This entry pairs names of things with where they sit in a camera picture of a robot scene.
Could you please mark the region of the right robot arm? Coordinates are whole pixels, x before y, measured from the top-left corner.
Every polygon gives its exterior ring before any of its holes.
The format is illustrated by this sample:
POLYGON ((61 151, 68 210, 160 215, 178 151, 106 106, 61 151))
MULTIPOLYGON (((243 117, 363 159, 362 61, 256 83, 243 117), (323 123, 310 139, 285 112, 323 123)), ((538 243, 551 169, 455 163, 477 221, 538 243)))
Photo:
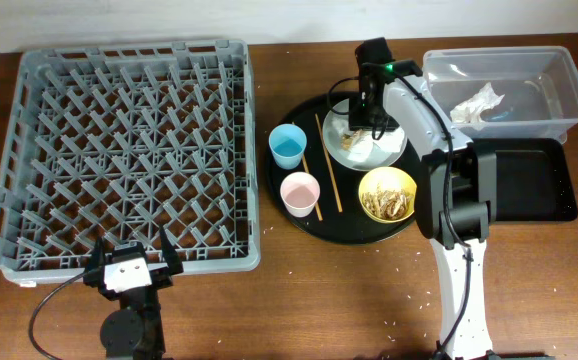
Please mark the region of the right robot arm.
POLYGON ((393 58, 383 38, 354 52, 358 96, 351 117, 385 132, 394 120, 418 155, 414 200, 439 276, 442 321, 436 359, 493 359, 485 315, 484 256, 496 219, 497 158, 458 130, 433 99, 422 69, 393 58))

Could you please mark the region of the light blue plastic cup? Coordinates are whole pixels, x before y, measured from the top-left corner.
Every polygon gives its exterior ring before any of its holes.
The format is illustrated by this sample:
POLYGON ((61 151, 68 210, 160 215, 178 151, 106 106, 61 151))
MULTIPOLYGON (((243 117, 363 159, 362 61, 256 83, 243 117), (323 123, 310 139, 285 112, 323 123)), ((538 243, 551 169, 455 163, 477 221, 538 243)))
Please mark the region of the light blue plastic cup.
POLYGON ((281 124, 271 131, 268 145, 275 163, 282 169, 291 170, 301 163, 307 137, 300 127, 281 124))

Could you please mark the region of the clear plastic waste bin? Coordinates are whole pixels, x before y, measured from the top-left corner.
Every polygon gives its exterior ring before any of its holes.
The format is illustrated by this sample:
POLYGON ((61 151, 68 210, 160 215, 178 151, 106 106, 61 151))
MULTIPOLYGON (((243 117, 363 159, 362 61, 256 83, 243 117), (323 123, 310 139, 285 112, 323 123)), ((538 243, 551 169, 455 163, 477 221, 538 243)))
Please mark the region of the clear plastic waste bin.
POLYGON ((430 50, 423 57, 430 95, 450 111, 490 82, 505 95, 483 122, 453 126, 476 138, 553 138, 578 124, 578 70, 561 46, 430 50))

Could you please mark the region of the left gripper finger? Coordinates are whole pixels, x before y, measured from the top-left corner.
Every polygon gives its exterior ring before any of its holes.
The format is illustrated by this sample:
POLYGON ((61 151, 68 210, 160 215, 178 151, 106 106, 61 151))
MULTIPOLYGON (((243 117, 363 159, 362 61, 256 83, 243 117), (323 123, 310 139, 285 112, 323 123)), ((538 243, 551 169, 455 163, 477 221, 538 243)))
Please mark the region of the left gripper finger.
POLYGON ((169 273, 171 275, 181 274, 183 272, 182 261, 178 256, 175 247, 170 242, 166 230, 163 227, 159 228, 159 236, 162 255, 167 264, 169 273))
POLYGON ((105 266, 105 250, 101 237, 96 239, 94 249, 88 262, 88 270, 99 272, 105 266))

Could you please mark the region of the white paper tissue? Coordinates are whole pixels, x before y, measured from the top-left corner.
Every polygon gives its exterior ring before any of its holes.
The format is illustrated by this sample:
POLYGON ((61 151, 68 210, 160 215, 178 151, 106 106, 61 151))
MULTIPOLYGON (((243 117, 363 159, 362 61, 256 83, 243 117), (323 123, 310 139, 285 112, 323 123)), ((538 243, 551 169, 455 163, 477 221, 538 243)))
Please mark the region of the white paper tissue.
POLYGON ((497 107, 505 95, 497 95, 490 82, 486 83, 471 98, 456 105, 450 111, 454 123, 470 124, 483 122, 482 113, 497 107))

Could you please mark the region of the black rectangular tray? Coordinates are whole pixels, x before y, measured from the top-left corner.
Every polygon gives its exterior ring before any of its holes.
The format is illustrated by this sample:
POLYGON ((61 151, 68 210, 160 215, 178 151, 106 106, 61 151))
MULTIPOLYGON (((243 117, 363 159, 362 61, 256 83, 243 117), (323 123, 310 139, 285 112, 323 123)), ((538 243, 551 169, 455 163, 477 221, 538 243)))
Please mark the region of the black rectangular tray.
POLYGON ((560 142, 548 138, 476 139, 454 157, 452 185, 457 202, 478 199, 478 155, 493 155, 485 172, 494 185, 496 222, 570 222, 578 207, 560 142))

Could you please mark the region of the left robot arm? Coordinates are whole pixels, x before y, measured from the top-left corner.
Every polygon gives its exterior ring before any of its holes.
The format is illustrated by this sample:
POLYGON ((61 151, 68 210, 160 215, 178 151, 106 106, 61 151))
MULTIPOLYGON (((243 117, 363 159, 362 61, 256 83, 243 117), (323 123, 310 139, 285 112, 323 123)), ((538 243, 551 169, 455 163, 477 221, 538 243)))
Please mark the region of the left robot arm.
POLYGON ((172 286, 172 277, 184 268, 163 227, 159 238, 166 265, 157 269, 148 266, 145 248, 138 241, 106 254, 102 240, 96 240, 84 283, 120 304, 100 329, 108 359, 161 360, 166 352, 158 291, 172 286))

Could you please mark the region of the wooden chopstick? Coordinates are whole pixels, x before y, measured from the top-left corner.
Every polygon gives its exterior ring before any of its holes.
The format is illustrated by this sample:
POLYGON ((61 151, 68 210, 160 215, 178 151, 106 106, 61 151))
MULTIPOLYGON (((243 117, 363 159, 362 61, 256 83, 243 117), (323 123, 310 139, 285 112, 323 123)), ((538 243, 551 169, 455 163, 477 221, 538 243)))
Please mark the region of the wooden chopstick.
POLYGON ((341 199, 340 199, 340 195, 339 195, 339 191, 338 191, 338 186, 337 186, 337 181, 335 178, 335 173, 333 171, 333 167, 331 164, 331 160, 330 160, 330 155, 329 152, 326 148, 325 142, 324 142, 324 136, 323 136, 323 130, 322 130, 322 126, 321 126, 321 122, 320 122, 320 118, 319 115, 317 113, 314 114, 314 118, 315 118, 315 122, 316 122, 316 128, 318 130, 318 134, 319 134, 319 139, 321 142, 321 146, 323 149, 323 154, 325 157, 325 162, 327 165, 327 169, 328 169, 328 174, 330 177, 330 181, 331 181, 331 185, 332 185, 332 190, 333 190, 333 194, 334 194, 334 199, 336 202, 336 206, 337 206, 337 210, 339 213, 343 212, 343 207, 342 207, 342 203, 341 203, 341 199))
POLYGON ((291 215, 303 218, 315 211, 317 219, 322 221, 323 215, 318 204, 320 185, 309 172, 308 163, 304 155, 306 148, 307 141, 304 141, 300 153, 303 172, 292 173, 283 182, 285 185, 284 201, 291 215))

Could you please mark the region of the pink plastic cup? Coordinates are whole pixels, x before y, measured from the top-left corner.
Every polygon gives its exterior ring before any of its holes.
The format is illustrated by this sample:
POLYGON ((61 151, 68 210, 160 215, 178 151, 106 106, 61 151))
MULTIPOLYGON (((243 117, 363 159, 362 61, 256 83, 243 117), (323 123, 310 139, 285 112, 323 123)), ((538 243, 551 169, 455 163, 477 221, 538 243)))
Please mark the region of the pink plastic cup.
POLYGON ((303 218, 313 211, 320 196, 320 185, 311 174, 294 172, 282 181, 280 195, 287 211, 303 218))

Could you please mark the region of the grey round plate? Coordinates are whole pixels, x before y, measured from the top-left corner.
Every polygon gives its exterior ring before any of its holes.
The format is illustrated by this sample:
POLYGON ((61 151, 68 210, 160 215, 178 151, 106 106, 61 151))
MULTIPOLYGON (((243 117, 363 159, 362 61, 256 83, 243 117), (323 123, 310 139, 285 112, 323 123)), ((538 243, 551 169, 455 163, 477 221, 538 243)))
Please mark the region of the grey round plate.
MULTIPOLYGON (((347 112, 349 100, 338 102, 334 109, 347 112)), ((356 171, 370 171, 390 166, 404 153, 407 137, 402 128, 385 132, 379 140, 372 137, 372 130, 349 128, 347 115, 329 111, 322 125, 324 145, 328 153, 341 165, 356 171)))

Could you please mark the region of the brown food scraps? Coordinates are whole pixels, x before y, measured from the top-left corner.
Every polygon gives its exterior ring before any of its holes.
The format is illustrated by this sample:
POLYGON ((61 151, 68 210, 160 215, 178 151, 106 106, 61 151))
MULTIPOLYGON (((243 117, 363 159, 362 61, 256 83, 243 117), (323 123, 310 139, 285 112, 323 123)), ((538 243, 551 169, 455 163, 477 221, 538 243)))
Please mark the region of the brown food scraps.
POLYGON ((413 196, 403 189, 382 190, 380 186, 373 192, 365 192, 360 200, 368 213, 380 220, 396 221, 405 217, 413 196))

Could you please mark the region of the round black serving tray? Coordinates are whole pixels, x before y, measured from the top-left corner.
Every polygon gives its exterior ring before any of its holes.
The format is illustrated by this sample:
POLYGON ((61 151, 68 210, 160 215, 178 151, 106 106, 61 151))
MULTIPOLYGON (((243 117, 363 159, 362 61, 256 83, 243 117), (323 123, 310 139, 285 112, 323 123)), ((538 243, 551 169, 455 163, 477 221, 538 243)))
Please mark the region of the round black serving tray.
POLYGON ((404 231, 415 223, 415 217, 412 216, 409 220, 391 224, 379 223, 371 219, 362 209, 358 197, 358 187, 364 173, 341 165, 330 155, 343 207, 343 212, 338 212, 314 118, 314 114, 317 113, 322 126, 328 111, 326 97, 319 95, 299 104, 281 120, 283 124, 297 125, 306 133, 306 161, 310 174, 316 178, 320 185, 318 204, 323 220, 317 219, 315 211, 303 218, 294 217, 287 211, 281 200, 280 186, 291 172, 280 168, 275 163, 271 150, 267 149, 264 160, 264 175, 267 189, 276 207, 300 230, 321 240, 337 244, 369 244, 385 240, 404 231))

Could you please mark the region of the yellow bowl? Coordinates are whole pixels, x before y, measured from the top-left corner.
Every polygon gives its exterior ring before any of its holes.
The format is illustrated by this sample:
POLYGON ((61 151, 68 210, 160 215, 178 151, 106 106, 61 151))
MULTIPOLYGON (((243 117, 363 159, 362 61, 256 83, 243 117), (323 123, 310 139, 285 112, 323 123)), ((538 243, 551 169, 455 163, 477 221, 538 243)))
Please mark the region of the yellow bowl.
POLYGON ((358 197, 361 203, 361 206, 364 212, 374 221, 384 224, 391 224, 391 223, 398 223, 404 220, 409 220, 412 218, 414 214, 414 203, 415 203, 415 193, 417 190, 417 184, 415 183, 414 179, 405 171, 396 168, 396 167, 379 167, 369 171, 367 174, 364 175, 362 178, 359 188, 358 188, 358 197), (413 199, 410 202, 408 212, 405 217, 401 220, 396 221, 384 221, 380 220, 368 213, 368 211, 362 205, 360 200, 360 196, 365 192, 373 192, 376 188, 380 186, 382 190, 387 189, 403 189, 410 193, 413 196, 413 199))

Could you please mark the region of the grey plastic dishwasher rack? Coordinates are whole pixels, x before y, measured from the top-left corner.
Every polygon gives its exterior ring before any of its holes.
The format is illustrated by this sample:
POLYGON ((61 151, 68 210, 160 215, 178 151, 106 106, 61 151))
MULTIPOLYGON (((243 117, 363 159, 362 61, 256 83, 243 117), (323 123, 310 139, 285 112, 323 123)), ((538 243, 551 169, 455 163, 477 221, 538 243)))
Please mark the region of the grey plastic dishwasher rack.
POLYGON ((0 271, 23 287, 136 241, 188 275, 260 262, 255 105, 241 40, 21 57, 0 165, 0 271))

